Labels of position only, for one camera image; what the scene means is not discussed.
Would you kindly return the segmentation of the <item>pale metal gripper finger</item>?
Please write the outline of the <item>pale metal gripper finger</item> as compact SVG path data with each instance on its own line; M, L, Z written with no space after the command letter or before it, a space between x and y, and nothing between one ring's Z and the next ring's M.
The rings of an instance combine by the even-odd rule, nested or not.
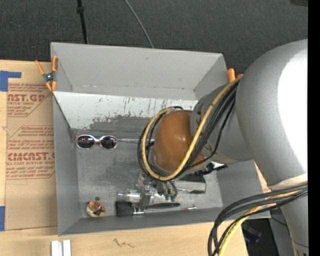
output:
M123 202L139 202L141 193L135 190L121 191L117 193L117 199Z
M133 214L134 215L144 215L146 212L146 209L149 207L151 195L144 194L138 203L134 203L133 206Z

